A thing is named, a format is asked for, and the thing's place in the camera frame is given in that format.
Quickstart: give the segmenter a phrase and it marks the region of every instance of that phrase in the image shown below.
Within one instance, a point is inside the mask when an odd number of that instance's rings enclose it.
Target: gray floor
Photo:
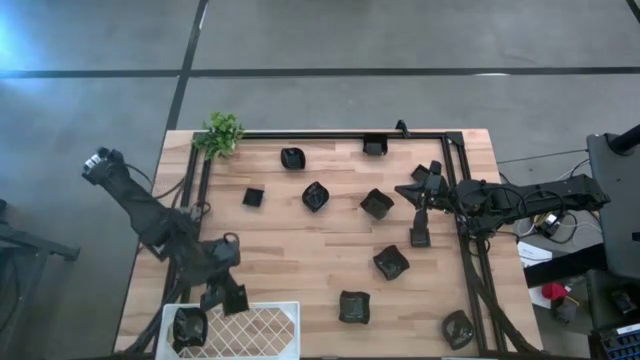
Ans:
[[[0,2],[1,70],[180,69],[197,0]],[[640,66],[624,0],[211,0],[194,68]],[[175,78],[0,79],[0,198],[10,221],[82,246],[52,260],[21,359],[107,354],[136,242],[126,214],[80,176],[97,146],[153,173]],[[190,79],[178,129],[211,111],[248,128],[489,128],[518,184],[554,180],[590,133],[638,123],[638,75]],[[581,232],[571,251],[600,241]],[[584,335],[538,311],[545,348]]]

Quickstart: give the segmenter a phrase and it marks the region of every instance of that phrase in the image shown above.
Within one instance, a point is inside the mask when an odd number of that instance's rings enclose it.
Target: white wire basket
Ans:
[[[209,329],[202,347],[173,350],[172,325],[179,308],[198,304],[167,304],[156,360],[180,359],[300,359],[300,303],[253,303],[251,310],[224,316],[222,309],[207,312]]]

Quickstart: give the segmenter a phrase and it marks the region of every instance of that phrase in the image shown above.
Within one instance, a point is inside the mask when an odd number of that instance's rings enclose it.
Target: potted plant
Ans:
[[[205,151],[207,160],[216,156],[228,158],[233,155],[236,143],[244,134],[244,128],[236,120],[233,114],[214,112],[209,123],[203,122],[203,128],[207,132],[196,136],[193,144],[199,150]]]

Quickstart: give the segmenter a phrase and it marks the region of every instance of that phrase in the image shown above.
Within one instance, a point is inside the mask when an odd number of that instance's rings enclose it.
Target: wooden table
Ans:
[[[472,177],[500,182],[488,131],[463,133]],[[166,191],[184,176],[192,135],[192,131],[167,133],[154,194]],[[305,171],[282,168],[280,149],[292,146],[306,153]],[[411,248],[408,230],[414,209],[393,191],[396,185],[411,183],[415,167],[428,166],[431,160],[444,163],[438,141],[389,140],[389,153],[379,158],[363,154],[359,140],[242,140],[231,159],[214,162],[207,196],[212,210],[203,219],[201,239],[217,239],[228,231],[239,234],[242,263],[232,274],[246,285],[250,302],[300,302],[303,356],[477,355],[475,341],[452,351],[439,330],[444,317],[455,310],[463,309],[471,317],[453,217],[430,211],[431,248]],[[202,161],[199,159],[194,189]],[[313,181],[320,181],[331,194],[316,214],[300,200]],[[241,204],[248,186],[265,190],[260,208]],[[359,206],[373,188],[395,202],[380,221]],[[389,282],[375,268],[372,257],[392,244],[407,257],[411,268]],[[541,348],[513,237],[493,238],[489,257],[500,305],[526,339]],[[146,250],[137,256],[116,349],[128,346],[157,310],[167,264]],[[338,321],[342,290],[371,294],[368,325]],[[199,301],[201,292],[192,292],[192,302]],[[495,348],[484,307],[483,318],[488,343]]]

